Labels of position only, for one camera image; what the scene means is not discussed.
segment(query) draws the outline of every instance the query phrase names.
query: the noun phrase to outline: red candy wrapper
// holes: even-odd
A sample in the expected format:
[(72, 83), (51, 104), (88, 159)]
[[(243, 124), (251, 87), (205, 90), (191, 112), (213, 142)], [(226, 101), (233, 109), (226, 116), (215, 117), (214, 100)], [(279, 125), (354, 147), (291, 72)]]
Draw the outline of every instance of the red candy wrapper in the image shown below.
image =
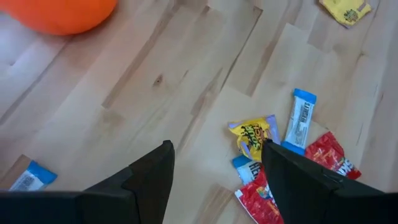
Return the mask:
[(283, 224), (282, 216), (269, 191), (264, 167), (256, 179), (235, 192), (243, 207), (258, 224)]
[(307, 147), (305, 157), (349, 179), (355, 180), (361, 176), (361, 172), (345, 158), (344, 149), (331, 132)]

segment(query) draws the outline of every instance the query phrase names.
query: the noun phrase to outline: white candy wrapper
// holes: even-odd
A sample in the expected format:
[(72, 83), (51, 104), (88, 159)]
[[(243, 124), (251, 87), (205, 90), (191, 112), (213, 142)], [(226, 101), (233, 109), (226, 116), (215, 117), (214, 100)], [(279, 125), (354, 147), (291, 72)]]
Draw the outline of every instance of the white candy wrapper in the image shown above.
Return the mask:
[(297, 154), (304, 155), (317, 96), (297, 88), (293, 95), (294, 105), (290, 114), (289, 126), (287, 127), (285, 141), (281, 145)]

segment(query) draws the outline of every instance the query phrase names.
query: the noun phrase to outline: yellow candy wrapper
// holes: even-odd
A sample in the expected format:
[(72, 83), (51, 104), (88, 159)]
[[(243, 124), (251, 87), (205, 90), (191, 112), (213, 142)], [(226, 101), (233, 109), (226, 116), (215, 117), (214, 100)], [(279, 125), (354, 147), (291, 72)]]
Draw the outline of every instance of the yellow candy wrapper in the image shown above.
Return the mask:
[(228, 123), (229, 130), (238, 136), (241, 152), (254, 161), (261, 161), (262, 143), (266, 138), (280, 144), (275, 115)]
[(372, 10), (367, 0), (320, 0), (320, 3), (346, 27), (353, 26)]

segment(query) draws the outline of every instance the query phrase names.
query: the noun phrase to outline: wooden floor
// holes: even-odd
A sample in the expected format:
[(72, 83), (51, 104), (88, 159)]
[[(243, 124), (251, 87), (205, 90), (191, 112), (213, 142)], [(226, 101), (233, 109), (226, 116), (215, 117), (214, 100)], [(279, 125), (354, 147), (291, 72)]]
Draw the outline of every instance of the wooden floor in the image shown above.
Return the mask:
[(0, 174), (23, 153), (58, 174), (49, 190), (82, 190), (171, 139), (164, 223), (250, 223), (226, 122), (276, 114), (283, 136), (303, 88), (308, 143), (334, 132), (362, 182), (398, 190), (398, 1), (352, 29), (316, 2), (120, 0), (71, 37), (0, 14)]

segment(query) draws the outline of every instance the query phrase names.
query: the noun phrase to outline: orange ball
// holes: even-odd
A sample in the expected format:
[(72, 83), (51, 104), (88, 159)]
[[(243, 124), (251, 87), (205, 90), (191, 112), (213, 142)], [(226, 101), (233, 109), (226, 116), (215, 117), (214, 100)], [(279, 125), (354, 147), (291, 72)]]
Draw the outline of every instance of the orange ball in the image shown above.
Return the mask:
[(0, 0), (0, 11), (47, 34), (84, 32), (104, 21), (117, 0)]

